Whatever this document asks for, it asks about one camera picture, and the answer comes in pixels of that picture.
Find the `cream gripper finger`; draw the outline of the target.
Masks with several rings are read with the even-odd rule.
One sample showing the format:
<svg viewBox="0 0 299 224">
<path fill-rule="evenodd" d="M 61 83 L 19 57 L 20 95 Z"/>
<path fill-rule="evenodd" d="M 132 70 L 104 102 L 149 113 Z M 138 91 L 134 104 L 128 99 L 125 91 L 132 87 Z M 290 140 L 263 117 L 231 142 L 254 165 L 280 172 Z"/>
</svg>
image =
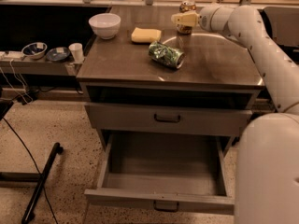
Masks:
<svg viewBox="0 0 299 224">
<path fill-rule="evenodd" d="M 171 16 L 171 22 L 174 24 L 195 27 L 198 24 L 199 15 L 195 11 L 177 13 Z"/>
</svg>

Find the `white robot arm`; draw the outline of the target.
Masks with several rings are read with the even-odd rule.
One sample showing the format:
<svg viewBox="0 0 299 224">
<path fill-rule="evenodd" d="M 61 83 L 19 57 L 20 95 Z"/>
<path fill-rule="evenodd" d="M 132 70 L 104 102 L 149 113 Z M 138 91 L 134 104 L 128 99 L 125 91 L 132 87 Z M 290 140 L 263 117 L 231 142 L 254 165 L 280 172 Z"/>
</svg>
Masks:
<svg viewBox="0 0 299 224">
<path fill-rule="evenodd" d="M 238 142 L 234 224 L 299 224 L 299 67 L 252 6 L 212 5 L 171 17 L 246 48 L 269 95 Z"/>
</svg>

